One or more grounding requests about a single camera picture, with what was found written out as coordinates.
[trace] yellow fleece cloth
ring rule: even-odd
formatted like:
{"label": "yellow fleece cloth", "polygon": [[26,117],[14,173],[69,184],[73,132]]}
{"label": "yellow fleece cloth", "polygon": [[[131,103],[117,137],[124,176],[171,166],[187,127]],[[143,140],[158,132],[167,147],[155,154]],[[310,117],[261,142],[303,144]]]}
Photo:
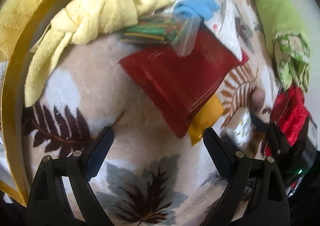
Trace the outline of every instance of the yellow fleece cloth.
{"label": "yellow fleece cloth", "polygon": [[68,44],[86,44],[98,33],[109,33],[138,23],[175,0],[73,0],[51,21],[51,28],[36,47],[25,83],[25,105],[32,106]]}
{"label": "yellow fleece cloth", "polygon": [[214,94],[196,114],[188,129],[192,145],[201,141],[204,130],[207,127],[212,127],[223,114],[223,111],[219,98]]}
{"label": "yellow fleece cloth", "polygon": [[0,62],[10,59],[14,47],[40,0],[7,0],[0,10]]}

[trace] green floral fabric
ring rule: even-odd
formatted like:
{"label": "green floral fabric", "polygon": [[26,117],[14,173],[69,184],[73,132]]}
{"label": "green floral fabric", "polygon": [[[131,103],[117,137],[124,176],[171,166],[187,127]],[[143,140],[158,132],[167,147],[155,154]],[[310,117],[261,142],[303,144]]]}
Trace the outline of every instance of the green floral fabric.
{"label": "green floral fabric", "polygon": [[281,35],[275,40],[279,79],[287,90],[292,81],[306,93],[309,85],[310,48],[300,35]]}

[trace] red cloth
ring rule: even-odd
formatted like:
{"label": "red cloth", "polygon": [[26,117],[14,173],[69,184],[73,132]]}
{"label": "red cloth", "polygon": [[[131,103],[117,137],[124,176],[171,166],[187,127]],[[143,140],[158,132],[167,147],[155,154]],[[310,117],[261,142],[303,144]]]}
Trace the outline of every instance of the red cloth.
{"label": "red cloth", "polygon": [[[292,84],[286,92],[279,94],[271,113],[272,121],[277,120],[275,113],[279,113],[279,115],[282,113],[277,125],[287,137],[289,145],[292,146],[297,141],[303,124],[309,115],[308,110],[304,107],[302,90]],[[268,146],[265,149],[265,155],[271,156]]]}
{"label": "red cloth", "polygon": [[240,63],[211,32],[200,29],[188,56],[179,57],[170,46],[152,46],[123,58],[120,64],[182,138],[227,73],[248,60],[243,52]]}

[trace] white box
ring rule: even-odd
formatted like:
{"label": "white box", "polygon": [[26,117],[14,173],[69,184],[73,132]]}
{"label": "white box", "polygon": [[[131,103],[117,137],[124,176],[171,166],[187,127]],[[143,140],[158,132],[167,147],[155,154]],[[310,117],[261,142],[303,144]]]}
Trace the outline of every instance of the white box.
{"label": "white box", "polygon": [[226,126],[226,133],[244,151],[252,138],[252,123],[248,108],[238,108]]}

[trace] fern leaf pattern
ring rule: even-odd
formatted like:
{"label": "fern leaf pattern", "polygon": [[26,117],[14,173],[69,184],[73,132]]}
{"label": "fern leaf pattern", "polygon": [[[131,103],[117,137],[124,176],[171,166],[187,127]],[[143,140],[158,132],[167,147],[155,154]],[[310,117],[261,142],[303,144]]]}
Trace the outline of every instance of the fern leaf pattern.
{"label": "fern leaf pattern", "polygon": [[224,80],[224,89],[220,92],[224,97],[223,108],[226,119],[221,128],[231,120],[239,107],[250,107],[251,94],[257,87],[257,75],[253,75],[246,63],[229,72]]}
{"label": "fern leaf pattern", "polygon": [[64,115],[56,107],[51,113],[38,101],[33,107],[25,109],[23,116],[27,117],[24,136],[37,130],[34,135],[34,148],[50,141],[45,147],[45,153],[60,149],[59,157],[67,157],[75,150],[83,150],[93,140],[79,109],[76,110],[76,116],[72,115],[68,106],[64,108]]}

